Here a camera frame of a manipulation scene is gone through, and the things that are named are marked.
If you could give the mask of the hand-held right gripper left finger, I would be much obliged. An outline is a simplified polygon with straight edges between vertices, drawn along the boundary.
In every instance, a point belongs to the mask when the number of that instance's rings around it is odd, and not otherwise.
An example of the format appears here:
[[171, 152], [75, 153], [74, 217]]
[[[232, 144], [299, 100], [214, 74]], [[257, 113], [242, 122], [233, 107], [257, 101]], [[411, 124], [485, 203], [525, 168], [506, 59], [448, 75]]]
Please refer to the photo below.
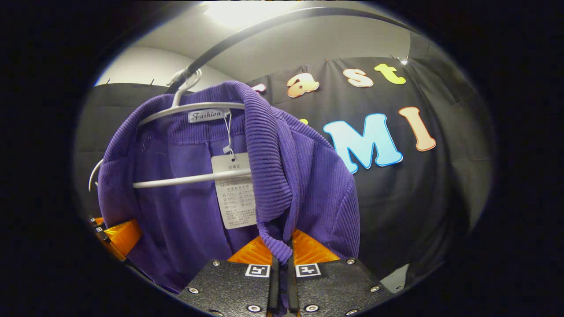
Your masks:
[[279, 280], [278, 259], [256, 237], [228, 260], [209, 261], [177, 298], [214, 317], [272, 317]]

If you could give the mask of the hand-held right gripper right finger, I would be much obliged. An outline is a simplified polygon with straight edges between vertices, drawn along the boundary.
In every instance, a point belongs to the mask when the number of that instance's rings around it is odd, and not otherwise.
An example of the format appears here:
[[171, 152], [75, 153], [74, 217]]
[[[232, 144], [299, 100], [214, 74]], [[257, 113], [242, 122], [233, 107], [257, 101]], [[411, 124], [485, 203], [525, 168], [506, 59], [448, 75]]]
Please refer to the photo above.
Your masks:
[[288, 261], [288, 304], [298, 317], [349, 317], [391, 300], [393, 294], [357, 258], [340, 258], [296, 230]]

